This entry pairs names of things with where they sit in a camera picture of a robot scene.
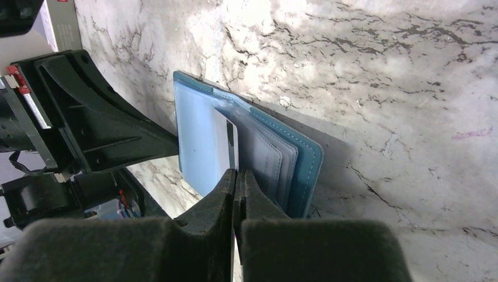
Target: card holder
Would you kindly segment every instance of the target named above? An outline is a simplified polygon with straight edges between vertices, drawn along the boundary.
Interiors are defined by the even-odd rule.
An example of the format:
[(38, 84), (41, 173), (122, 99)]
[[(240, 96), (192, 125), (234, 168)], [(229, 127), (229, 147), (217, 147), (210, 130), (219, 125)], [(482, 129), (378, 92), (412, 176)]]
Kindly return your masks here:
[[(273, 189), (269, 186), (266, 191), (267, 196), (270, 198), (275, 197), (276, 202), (290, 217), (305, 217), (308, 213), (311, 197), (323, 161), (324, 154), (321, 146), (274, 117), (251, 106), (233, 93), (221, 90), (217, 86), (210, 85), (179, 71), (173, 73), (173, 80), (175, 85), (177, 128), (179, 131), (179, 158), (185, 180), (199, 193), (205, 195), (212, 190), (221, 177), (211, 168), (215, 164), (215, 160), (213, 159), (216, 158), (215, 154), (213, 152), (201, 153), (197, 151), (212, 150), (215, 146), (209, 140), (214, 139), (214, 133), (212, 131), (213, 127), (209, 125), (212, 122), (212, 117), (206, 114), (207, 109), (209, 107), (211, 109), (219, 109), (226, 117), (236, 112), (242, 112), (245, 115), (239, 117), (241, 123), (245, 127), (254, 129), (249, 132), (257, 136), (255, 139), (259, 140), (259, 144), (269, 143), (271, 145), (268, 146), (267, 144), (265, 146), (266, 151), (264, 152), (270, 152), (273, 155), (273, 160), (278, 159), (278, 153), (274, 153), (275, 149), (281, 156), (280, 161), (272, 164), (272, 167), (278, 168), (278, 163), (280, 162), (275, 194), (273, 194)], [(196, 96), (202, 101), (199, 101), (197, 98), (191, 99), (191, 96)], [(239, 141), (242, 144), (244, 138), (240, 137)], [(292, 153), (292, 149), (288, 150), (289, 146), (297, 150), (295, 155)], [(287, 170), (285, 165), (287, 164), (286, 156), (289, 159), (295, 156), (295, 165), (292, 177), (287, 177), (288, 181), (291, 182), (290, 188), (282, 190), (280, 189), (283, 185), (281, 184), (283, 182), (281, 178), (286, 178), (285, 172), (291, 170), (290, 168)], [(243, 160), (245, 158), (240, 156), (240, 165), (242, 165), (242, 162), (245, 162)], [(262, 171), (272, 175), (265, 179), (275, 180), (276, 174), (274, 171), (276, 170), (272, 170), (272, 172), (269, 170)], [(287, 192), (287, 201), (285, 201), (285, 193)]]
[(240, 169), (252, 170), (261, 191), (274, 200), (282, 168), (282, 152), (241, 114), (234, 110), (227, 116), (239, 134)]
[(243, 119), (244, 123), (254, 126), (258, 129), (263, 136), (265, 136), (268, 141), (273, 144), (277, 150), (282, 153), (282, 169), (280, 170), (280, 176), (278, 179), (277, 192), (275, 197), (270, 197), (270, 200), (277, 203), (283, 210), (287, 208), (287, 201), (289, 198), (289, 192), (292, 183), (292, 176), (294, 174), (295, 164), (298, 156), (298, 149), (296, 146), (288, 143), (280, 136), (276, 135), (262, 124), (260, 124), (255, 117), (248, 115), (247, 113), (236, 109), (237, 112)]

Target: open wallet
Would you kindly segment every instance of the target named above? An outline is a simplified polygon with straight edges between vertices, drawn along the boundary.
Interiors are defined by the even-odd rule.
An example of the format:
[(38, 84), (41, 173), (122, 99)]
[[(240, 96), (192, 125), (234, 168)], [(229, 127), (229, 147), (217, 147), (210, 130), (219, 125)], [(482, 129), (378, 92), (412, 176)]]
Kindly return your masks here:
[(306, 217), (323, 161), (315, 141), (237, 95), (173, 73), (180, 170), (202, 196), (227, 169), (250, 169), (288, 216)]

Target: blue wallet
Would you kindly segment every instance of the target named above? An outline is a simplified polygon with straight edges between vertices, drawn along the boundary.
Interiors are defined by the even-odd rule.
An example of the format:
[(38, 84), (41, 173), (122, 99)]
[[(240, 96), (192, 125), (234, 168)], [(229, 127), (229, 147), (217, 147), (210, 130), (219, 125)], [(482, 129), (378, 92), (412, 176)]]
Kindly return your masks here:
[(237, 95), (173, 73), (180, 170), (202, 196), (228, 168), (250, 169), (270, 200), (306, 217), (323, 161), (315, 141)]

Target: black plastic part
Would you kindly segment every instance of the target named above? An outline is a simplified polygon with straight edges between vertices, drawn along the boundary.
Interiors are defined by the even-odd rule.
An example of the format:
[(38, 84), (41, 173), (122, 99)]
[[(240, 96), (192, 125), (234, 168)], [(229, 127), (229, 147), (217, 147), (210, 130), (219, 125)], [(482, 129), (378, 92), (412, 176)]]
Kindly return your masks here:
[(5, 98), (46, 162), (48, 172), (110, 172), (178, 154), (178, 139), (119, 96), (86, 51), (64, 51), (13, 63), (43, 129), (23, 95)]
[(2, 184), (11, 217), (4, 220), (5, 227), (20, 229), (28, 224), (55, 216), (78, 217), (79, 210), (71, 183), (58, 183), (51, 174), (25, 176)]
[(84, 210), (108, 202), (119, 195), (119, 188), (112, 173), (77, 175), (73, 181), (73, 189)]
[[(411, 281), (384, 224), (290, 220), (260, 197), (250, 171), (237, 176), (235, 170), (174, 220), (34, 224), (3, 262), (0, 281), (231, 281), (234, 190), (240, 187), (244, 281)], [(140, 259), (127, 264), (130, 256)]]
[(43, 0), (0, 1), (0, 38), (28, 33), (42, 4)]
[[(8, 85), (5, 78), (1, 79), (4, 85)], [(71, 152), (60, 135), (58, 128), (42, 129), (24, 96), (20, 95), (16, 89), (7, 87), (4, 90), (6, 91), (4, 92), (5, 100), (19, 121), (21, 128), (29, 137), (33, 147), (35, 147), (35, 150), (45, 161), (48, 171), (59, 173), (73, 165), (74, 158), (71, 156)]]
[(34, 146), (4, 98), (0, 89), (0, 153), (34, 150)]
[(43, 169), (35, 169), (35, 170), (29, 170), (24, 164), (19, 163), (19, 155), (21, 154), (21, 151), (15, 151), (10, 157), (9, 161), (11, 162), (11, 165), (15, 167), (16, 169), (24, 172), (25, 174), (29, 176), (39, 176), (44, 174), (47, 169), (44, 167)]

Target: cable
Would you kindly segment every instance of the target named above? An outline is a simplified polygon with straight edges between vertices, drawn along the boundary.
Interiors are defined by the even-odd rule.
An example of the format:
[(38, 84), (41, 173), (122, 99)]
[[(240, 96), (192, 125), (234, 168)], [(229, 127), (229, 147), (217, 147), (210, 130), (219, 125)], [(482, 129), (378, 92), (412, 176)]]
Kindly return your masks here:
[(21, 151), (15, 151), (10, 157), (9, 161), (11, 161), (11, 164), (18, 170), (26, 173), (27, 175), (30, 176), (40, 176), (44, 174), (47, 171), (47, 167), (44, 167), (43, 169), (35, 169), (35, 170), (29, 170), (24, 164), (19, 163), (19, 155), (21, 154)]
[(133, 208), (128, 204), (126, 201), (125, 193), (123, 190), (119, 190), (119, 194), (121, 195), (121, 198), (119, 199), (120, 204), (123, 206), (124, 212), (129, 218), (134, 218), (134, 217), (140, 217), (138, 214), (135, 213)]
[(119, 205), (119, 210), (120, 210), (121, 212), (124, 212), (124, 213), (126, 214), (126, 216), (127, 216), (129, 219), (132, 219), (132, 218), (134, 218), (134, 217), (137, 217), (137, 216), (136, 216), (136, 214), (133, 212), (133, 210), (128, 209), (128, 208), (127, 208), (127, 207), (123, 204), (123, 201), (121, 201), (121, 199), (118, 201), (118, 205)]

